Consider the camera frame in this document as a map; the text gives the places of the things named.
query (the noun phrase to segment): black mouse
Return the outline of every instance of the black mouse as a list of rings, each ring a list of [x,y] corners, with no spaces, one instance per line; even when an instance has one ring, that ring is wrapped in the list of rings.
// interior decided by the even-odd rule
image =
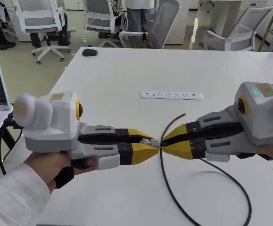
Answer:
[[[84,49],[84,51],[82,52],[82,55],[84,57],[93,57],[96,56],[98,54],[97,50],[95,49],[91,49],[91,48],[86,48]]]

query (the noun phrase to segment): electrical outlet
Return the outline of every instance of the electrical outlet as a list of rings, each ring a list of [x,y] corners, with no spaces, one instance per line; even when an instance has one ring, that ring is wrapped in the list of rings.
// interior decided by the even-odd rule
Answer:
[[[195,93],[195,92],[142,91],[141,92],[141,98],[203,100],[202,94],[201,93]]]

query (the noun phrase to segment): small white object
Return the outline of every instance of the small white object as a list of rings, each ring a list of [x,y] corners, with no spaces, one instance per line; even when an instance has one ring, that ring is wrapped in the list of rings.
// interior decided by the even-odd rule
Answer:
[[[196,92],[142,91],[141,98],[203,100],[202,94]]]
[[[114,155],[114,156],[108,156],[104,158],[98,159],[98,170],[106,170],[111,169],[119,166],[120,163],[120,156]]]

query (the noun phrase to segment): gray floor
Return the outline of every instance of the gray floor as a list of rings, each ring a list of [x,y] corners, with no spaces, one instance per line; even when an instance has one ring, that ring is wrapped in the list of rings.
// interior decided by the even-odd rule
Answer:
[[[31,51],[34,47],[30,43],[18,42],[13,49],[0,51],[0,64],[8,90],[10,101],[23,93],[30,93],[34,96],[42,96],[49,93],[56,81],[66,69],[74,54],[82,46],[88,46],[98,39],[96,32],[88,32],[83,28],[83,12],[67,11],[69,28],[75,28],[76,32],[71,36],[71,54],[65,55],[65,62],[59,62],[59,57],[54,53],[48,53],[43,59],[42,64],[35,63],[35,57]],[[185,34],[185,42],[182,45],[166,45],[167,49],[202,49],[198,43],[202,39],[202,32],[208,30],[209,14],[205,10],[189,12],[188,26]],[[17,137],[17,131],[11,131]],[[5,145],[2,147],[4,153],[7,151]]]

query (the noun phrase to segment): chair armrest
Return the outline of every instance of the chair armrest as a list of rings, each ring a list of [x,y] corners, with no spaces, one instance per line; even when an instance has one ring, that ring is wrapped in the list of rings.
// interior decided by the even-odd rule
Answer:
[[[125,42],[124,42],[124,37],[140,37],[142,34],[148,34],[147,32],[120,32],[119,33],[119,39],[123,45],[124,48],[127,48]]]
[[[222,37],[222,36],[220,36],[220,35],[212,32],[212,31],[204,31],[204,33],[203,33],[203,47],[204,47],[204,50],[208,50],[208,45],[207,45],[207,37],[208,37],[208,35],[212,35],[215,38],[218,38],[218,39],[222,40],[223,42],[226,42],[226,41],[231,42],[231,39],[226,39],[226,38],[224,38],[224,37]]]
[[[58,16],[58,18],[55,18],[56,21],[58,21],[61,17],[61,28],[58,28],[58,29],[62,30],[62,27],[65,26],[64,10],[62,7],[58,8],[57,16]]]

